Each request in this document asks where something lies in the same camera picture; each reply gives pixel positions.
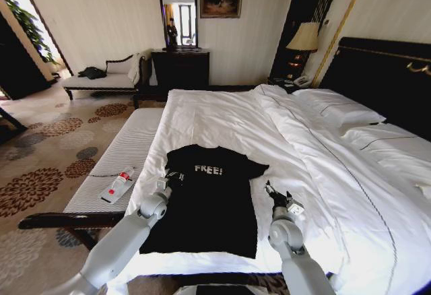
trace dark wooden dresser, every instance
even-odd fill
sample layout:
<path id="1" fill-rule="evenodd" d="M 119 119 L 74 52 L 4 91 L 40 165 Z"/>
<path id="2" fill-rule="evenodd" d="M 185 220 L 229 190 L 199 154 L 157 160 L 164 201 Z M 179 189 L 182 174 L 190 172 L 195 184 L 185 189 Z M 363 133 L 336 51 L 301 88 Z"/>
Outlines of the dark wooden dresser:
<path id="1" fill-rule="evenodd" d="M 152 51 L 158 87 L 206 90 L 209 85 L 209 51 L 205 49 L 178 49 Z"/>

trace potted plant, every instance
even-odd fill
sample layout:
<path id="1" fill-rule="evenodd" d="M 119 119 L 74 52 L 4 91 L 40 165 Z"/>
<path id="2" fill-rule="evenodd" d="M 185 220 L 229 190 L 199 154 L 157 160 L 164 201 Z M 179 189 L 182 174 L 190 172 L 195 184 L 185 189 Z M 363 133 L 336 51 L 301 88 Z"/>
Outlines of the potted plant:
<path id="1" fill-rule="evenodd" d="M 32 42 L 34 48 L 38 51 L 40 57 L 45 63 L 59 65 L 54 59 L 50 48 L 43 42 L 42 31 L 34 24 L 34 20 L 37 18 L 30 12 L 22 9 L 19 3 L 14 0 L 5 0 L 7 6 L 12 11 L 16 20 L 20 23 L 22 29 L 27 34 L 27 37 Z"/>

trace black headboard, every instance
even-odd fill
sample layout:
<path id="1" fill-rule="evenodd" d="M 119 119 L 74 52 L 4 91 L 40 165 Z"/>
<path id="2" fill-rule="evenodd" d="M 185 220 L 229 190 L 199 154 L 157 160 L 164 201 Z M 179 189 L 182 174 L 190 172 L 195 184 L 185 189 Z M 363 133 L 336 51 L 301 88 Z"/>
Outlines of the black headboard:
<path id="1" fill-rule="evenodd" d="M 423 69 L 413 72 L 409 69 Z M 431 141 L 431 44 L 343 37 L 319 88 Z"/>

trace carpet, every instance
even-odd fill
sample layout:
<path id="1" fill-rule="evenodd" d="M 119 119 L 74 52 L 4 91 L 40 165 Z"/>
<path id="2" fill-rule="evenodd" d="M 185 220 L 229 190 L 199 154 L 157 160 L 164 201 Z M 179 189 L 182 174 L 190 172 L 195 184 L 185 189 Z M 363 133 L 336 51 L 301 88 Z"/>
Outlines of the carpet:
<path id="1" fill-rule="evenodd" d="M 0 145 L 0 294 L 39 294 L 75 275 L 88 255 L 65 230 L 17 229 L 30 214 L 64 210 L 134 111 L 131 95 L 81 91 L 73 95 L 69 101 L 63 88 L 54 84 L 21 100 L 0 101 L 28 128 Z M 140 102 L 142 108 L 163 106 Z M 184 285 L 211 282 L 266 286 L 276 294 L 288 294 L 280 274 L 235 273 L 138 277 L 129 283 L 129 291 L 171 295 Z"/>

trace black t-shirt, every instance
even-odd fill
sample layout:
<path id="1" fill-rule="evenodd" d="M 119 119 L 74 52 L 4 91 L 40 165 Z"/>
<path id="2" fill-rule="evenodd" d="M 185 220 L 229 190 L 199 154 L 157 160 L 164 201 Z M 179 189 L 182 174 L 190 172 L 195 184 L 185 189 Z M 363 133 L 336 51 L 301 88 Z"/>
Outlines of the black t-shirt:
<path id="1" fill-rule="evenodd" d="M 228 252 L 255 258 L 257 223 L 249 180 L 268 165 L 217 147 L 188 145 L 168 153 L 166 169 L 185 175 L 172 191 L 166 215 L 141 253 Z"/>

